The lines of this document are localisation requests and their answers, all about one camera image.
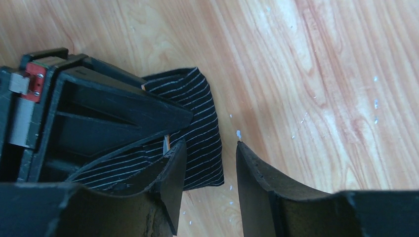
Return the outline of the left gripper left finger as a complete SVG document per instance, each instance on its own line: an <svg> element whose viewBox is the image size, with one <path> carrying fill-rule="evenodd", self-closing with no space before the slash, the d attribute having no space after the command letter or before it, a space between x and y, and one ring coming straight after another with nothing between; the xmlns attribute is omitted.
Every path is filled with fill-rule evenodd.
<svg viewBox="0 0 419 237"><path fill-rule="evenodd" d="M172 237L177 235L186 143L99 192L76 183L1 183L3 237Z"/></svg>

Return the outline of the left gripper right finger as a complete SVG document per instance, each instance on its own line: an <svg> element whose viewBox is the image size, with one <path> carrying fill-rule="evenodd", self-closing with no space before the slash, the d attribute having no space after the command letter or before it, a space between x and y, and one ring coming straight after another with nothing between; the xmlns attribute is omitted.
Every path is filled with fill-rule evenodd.
<svg viewBox="0 0 419 237"><path fill-rule="evenodd" d="M236 170L246 237L416 237L418 191L329 194L300 183L238 142Z"/></svg>

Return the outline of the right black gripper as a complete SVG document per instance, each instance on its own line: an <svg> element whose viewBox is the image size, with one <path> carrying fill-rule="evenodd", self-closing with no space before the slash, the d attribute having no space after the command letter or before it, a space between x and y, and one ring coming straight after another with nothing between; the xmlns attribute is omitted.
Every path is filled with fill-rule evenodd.
<svg viewBox="0 0 419 237"><path fill-rule="evenodd" d="M87 183L87 171L189 126L193 114L145 79L67 48L0 68L1 182Z"/></svg>

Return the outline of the black pinstriped underwear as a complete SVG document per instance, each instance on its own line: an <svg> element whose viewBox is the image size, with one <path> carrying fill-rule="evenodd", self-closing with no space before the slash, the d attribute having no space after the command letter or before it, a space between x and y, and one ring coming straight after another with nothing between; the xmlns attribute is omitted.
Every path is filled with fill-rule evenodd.
<svg viewBox="0 0 419 237"><path fill-rule="evenodd" d="M195 68L145 76L145 90L174 101L193 113L190 125L169 136L171 145L186 142L184 190L224 184L218 117L206 77ZM74 178L96 190L109 190L139 174L163 156L163 139L151 141L102 161Z"/></svg>

